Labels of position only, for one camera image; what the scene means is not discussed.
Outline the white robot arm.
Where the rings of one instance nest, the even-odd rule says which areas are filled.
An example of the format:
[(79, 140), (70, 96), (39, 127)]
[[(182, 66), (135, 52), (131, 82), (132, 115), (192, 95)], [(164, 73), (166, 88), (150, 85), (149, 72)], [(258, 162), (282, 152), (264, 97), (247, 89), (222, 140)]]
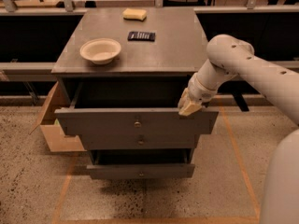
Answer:
[[(299, 125), (299, 73), (255, 56), (251, 44), (230, 35), (214, 36), (206, 54), (180, 97), (181, 116), (200, 110), (221, 84), (239, 76)], [(299, 129), (278, 144), (269, 162), (259, 224), (299, 224)]]

